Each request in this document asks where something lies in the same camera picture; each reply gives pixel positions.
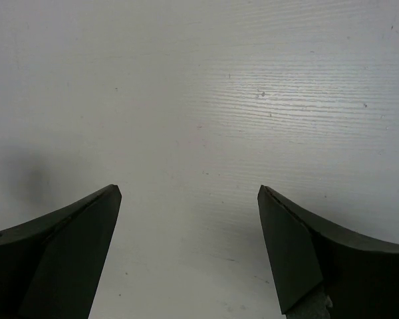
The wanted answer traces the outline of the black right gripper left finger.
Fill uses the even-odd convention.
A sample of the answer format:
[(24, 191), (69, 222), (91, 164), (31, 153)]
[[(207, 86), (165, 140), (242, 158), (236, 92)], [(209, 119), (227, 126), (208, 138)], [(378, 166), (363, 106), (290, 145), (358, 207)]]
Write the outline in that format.
[(88, 318), (121, 204), (108, 185), (0, 231), (0, 318)]

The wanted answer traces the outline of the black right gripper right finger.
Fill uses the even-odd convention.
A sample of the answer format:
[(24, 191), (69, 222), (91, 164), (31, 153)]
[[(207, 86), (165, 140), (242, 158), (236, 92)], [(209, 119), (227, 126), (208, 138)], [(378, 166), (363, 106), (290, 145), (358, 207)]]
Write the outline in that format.
[(351, 231), (267, 186), (259, 216), (287, 318), (399, 318), (399, 244)]

